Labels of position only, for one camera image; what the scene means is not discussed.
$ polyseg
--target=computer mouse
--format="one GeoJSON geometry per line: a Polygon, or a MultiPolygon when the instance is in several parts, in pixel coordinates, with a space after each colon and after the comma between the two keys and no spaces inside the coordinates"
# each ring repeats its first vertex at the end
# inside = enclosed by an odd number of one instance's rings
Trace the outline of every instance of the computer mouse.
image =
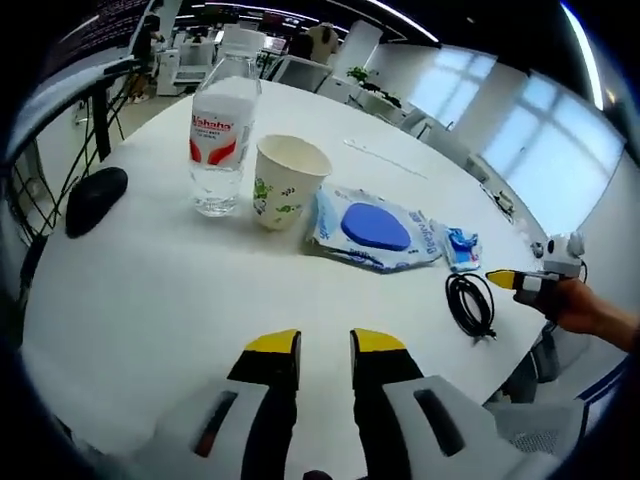
{"type": "Polygon", "coordinates": [[[118,167],[107,167],[80,180],[69,194],[66,232],[78,238],[98,225],[124,195],[129,179],[118,167]]]}

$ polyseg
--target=white round table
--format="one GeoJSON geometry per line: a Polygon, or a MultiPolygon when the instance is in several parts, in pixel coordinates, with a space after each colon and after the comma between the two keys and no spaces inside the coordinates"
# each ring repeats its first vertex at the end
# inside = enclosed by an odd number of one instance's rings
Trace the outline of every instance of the white round table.
{"type": "MultiPolygon", "coordinates": [[[[252,145],[269,133],[300,136],[331,158],[331,183],[478,232],[482,271],[532,267],[529,249],[478,183],[439,153],[332,100],[269,82],[263,91],[252,145]],[[376,155],[345,144],[353,139],[376,155]]],[[[38,265],[23,358],[43,401],[78,437],[105,453],[132,451],[163,412],[225,378],[248,342],[287,328],[302,331],[287,478],[310,469],[366,473],[353,420],[354,327],[398,337],[425,376],[441,375],[477,402],[500,387],[542,316],[494,288],[498,338],[474,344],[449,312],[444,260],[379,275],[303,255],[302,221],[268,233],[251,218],[255,147],[235,215],[199,215],[188,199],[191,103],[176,103],[113,151],[105,165],[127,171],[126,194],[89,234],[70,240],[58,228],[38,265]]]]}

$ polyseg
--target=red and white label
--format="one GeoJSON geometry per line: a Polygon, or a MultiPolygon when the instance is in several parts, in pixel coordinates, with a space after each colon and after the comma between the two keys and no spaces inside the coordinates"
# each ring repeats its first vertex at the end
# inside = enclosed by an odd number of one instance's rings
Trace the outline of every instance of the red and white label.
{"type": "Polygon", "coordinates": [[[207,168],[239,168],[247,151],[252,124],[238,116],[198,111],[191,115],[191,161],[207,168]]]}

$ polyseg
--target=white paper cup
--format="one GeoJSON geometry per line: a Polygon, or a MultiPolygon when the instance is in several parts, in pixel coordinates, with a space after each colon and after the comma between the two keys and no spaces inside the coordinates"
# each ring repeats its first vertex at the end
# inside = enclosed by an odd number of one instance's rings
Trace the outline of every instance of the white paper cup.
{"type": "Polygon", "coordinates": [[[258,142],[253,210],[270,230],[285,230],[307,208],[331,162],[318,148],[297,137],[268,135],[258,142]]]}

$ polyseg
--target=finger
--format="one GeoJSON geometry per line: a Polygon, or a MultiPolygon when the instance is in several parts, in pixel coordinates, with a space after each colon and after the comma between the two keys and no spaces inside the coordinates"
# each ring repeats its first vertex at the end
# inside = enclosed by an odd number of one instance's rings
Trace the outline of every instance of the finger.
{"type": "Polygon", "coordinates": [[[538,308],[537,304],[538,293],[530,292],[528,290],[518,290],[513,299],[522,305],[527,305],[529,307],[538,308]]]}

